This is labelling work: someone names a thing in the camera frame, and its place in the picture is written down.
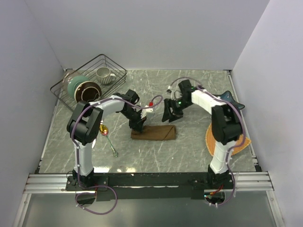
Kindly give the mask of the brown cloth napkin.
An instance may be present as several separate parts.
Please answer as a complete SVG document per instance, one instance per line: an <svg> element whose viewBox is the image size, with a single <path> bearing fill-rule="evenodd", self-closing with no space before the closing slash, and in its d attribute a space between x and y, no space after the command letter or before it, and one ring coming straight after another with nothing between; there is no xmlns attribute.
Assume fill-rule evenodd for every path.
<svg viewBox="0 0 303 227"><path fill-rule="evenodd" d="M142 132L132 130L131 138L133 140L175 140L176 139L175 125L145 125Z"/></svg>

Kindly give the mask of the iridescent spoon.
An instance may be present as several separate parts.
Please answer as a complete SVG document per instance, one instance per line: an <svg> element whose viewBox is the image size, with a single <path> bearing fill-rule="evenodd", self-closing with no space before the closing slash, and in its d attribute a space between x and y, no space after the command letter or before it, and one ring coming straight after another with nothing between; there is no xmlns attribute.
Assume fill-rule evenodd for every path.
<svg viewBox="0 0 303 227"><path fill-rule="evenodd" d="M110 144L110 147L111 147L111 150L113 152L113 156L114 157L118 157L118 152L114 148L114 146L113 146L113 144L112 144L112 142L111 142L111 140L110 140L110 138L108 136L109 135L109 129L108 129L108 127L106 125L104 125L103 123L101 123L100 127L99 127L99 131L100 131L100 134L102 136L104 136L108 140L108 142Z"/></svg>

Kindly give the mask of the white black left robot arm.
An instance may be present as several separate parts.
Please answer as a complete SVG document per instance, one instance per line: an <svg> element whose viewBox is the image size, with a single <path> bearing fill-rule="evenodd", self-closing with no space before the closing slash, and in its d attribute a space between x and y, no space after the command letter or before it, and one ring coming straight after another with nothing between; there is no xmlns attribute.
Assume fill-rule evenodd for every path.
<svg viewBox="0 0 303 227"><path fill-rule="evenodd" d="M129 120L129 127L138 133L143 131L146 118L142 110L135 110L140 100L137 93L128 90L126 94L115 93L96 102L78 102L67 124L67 131L74 145L75 166L72 172L77 185L89 190L95 185L92 164L92 142L97 138L101 122L110 114L121 113Z"/></svg>

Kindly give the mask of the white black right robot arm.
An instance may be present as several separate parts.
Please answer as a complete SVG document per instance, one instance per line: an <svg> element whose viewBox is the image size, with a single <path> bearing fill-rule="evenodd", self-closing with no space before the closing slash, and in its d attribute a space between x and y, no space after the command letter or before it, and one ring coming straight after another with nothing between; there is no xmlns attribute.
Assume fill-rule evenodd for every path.
<svg viewBox="0 0 303 227"><path fill-rule="evenodd" d="M202 85L194 87L189 79L179 84L181 97L164 99L162 121L173 122L183 117L183 110L191 105L203 108L211 115L211 129L215 140L214 154L208 167L206 182L211 188L218 188L232 180L229 166L232 152L240 136L245 136L240 110L245 106L236 102L229 91L221 96L209 93Z"/></svg>

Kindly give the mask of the orange woven placemat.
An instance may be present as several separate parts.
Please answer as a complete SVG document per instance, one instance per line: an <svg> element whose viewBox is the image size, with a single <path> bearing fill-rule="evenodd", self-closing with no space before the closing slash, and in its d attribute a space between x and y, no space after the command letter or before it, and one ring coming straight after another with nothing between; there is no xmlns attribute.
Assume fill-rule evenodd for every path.
<svg viewBox="0 0 303 227"><path fill-rule="evenodd" d="M213 136L213 132L212 132L212 124L209 124L207 130L206 130L206 134L205 134L205 142L206 142L206 146L207 149L210 153L210 155L213 157L214 156L214 150L215 150L215 138ZM246 137L244 144L236 147L233 151L232 151L232 156L236 155L238 153L240 153L242 150L244 150L249 144L251 143L251 140Z"/></svg>

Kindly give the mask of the brown ceramic bowl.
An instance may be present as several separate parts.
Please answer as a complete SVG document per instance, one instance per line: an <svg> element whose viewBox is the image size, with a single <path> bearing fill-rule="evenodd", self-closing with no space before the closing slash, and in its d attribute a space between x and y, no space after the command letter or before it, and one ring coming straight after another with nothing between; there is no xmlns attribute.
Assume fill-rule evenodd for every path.
<svg viewBox="0 0 303 227"><path fill-rule="evenodd" d="M92 102L102 95L100 86L92 81L85 81L76 86L74 92L74 100L76 102L85 101Z"/></svg>

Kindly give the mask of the blue star-shaped dish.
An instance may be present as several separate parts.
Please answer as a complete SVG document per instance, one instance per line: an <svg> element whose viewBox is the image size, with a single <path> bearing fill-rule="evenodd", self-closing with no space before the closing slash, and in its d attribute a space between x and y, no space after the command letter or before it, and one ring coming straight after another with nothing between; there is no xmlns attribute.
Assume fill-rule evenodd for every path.
<svg viewBox="0 0 303 227"><path fill-rule="evenodd" d="M245 108L245 105L238 103L232 96L231 91L225 91L224 93L220 94L220 95L214 95L215 97L227 101L231 104L233 104L238 110L242 110Z"/></svg>

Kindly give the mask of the striped ceramic mug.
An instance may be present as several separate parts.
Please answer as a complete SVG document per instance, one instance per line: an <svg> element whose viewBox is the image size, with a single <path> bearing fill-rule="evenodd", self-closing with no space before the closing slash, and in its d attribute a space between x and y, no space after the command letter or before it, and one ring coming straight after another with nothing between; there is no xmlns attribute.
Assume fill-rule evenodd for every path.
<svg viewBox="0 0 303 227"><path fill-rule="evenodd" d="M100 67L96 71L97 81L102 85L109 85L116 80L116 75L108 67Z"/></svg>

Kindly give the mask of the green ceramic bowl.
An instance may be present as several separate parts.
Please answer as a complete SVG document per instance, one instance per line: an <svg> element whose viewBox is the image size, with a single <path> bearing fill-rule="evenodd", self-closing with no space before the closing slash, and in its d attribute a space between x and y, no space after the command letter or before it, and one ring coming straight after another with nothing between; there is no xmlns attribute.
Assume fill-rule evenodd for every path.
<svg viewBox="0 0 303 227"><path fill-rule="evenodd" d="M89 81L89 79L83 75L80 75L80 76L75 76L73 77L69 83L68 83L68 86L67 86L67 91L68 91L68 95L71 97L71 98L74 98L74 93L76 91L76 88L83 82L86 82L86 81Z"/></svg>

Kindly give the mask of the clear glass jar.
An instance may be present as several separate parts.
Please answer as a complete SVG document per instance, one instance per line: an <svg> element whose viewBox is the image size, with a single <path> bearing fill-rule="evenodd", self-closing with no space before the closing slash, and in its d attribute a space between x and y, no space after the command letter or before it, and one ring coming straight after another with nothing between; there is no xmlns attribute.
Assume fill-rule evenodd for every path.
<svg viewBox="0 0 303 227"><path fill-rule="evenodd" d="M77 73L74 70L67 70L64 73L63 79L62 79L62 87L64 89L67 88L69 82L75 77L77 76Z"/></svg>

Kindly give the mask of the aluminium frame rail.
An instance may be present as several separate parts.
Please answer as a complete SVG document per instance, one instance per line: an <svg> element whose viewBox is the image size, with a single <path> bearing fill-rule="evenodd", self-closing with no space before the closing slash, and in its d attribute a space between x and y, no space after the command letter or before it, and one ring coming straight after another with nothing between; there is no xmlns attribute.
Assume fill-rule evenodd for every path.
<svg viewBox="0 0 303 227"><path fill-rule="evenodd" d="M112 188L177 188L188 186L193 189L214 191L220 186L230 191L272 191L274 189L267 172L239 172L234 177L211 180L206 173L96 173L95 184ZM24 193L62 193L81 192L87 189L80 187L69 174L29 175Z"/></svg>

